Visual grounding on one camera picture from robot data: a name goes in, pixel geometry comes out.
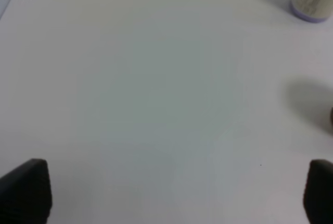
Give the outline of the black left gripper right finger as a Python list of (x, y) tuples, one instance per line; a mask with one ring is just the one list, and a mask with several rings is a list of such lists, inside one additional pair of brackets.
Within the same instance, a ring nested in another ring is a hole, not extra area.
[(332, 223), (332, 163), (324, 159), (310, 162), (303, 206), (309, 223)]

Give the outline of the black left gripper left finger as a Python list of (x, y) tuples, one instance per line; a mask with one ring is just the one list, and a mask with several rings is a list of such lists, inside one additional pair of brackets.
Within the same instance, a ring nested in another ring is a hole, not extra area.
[(1, 177), (1, 223), (47, 223), (53, 206), (48, 163), (33, 158)]

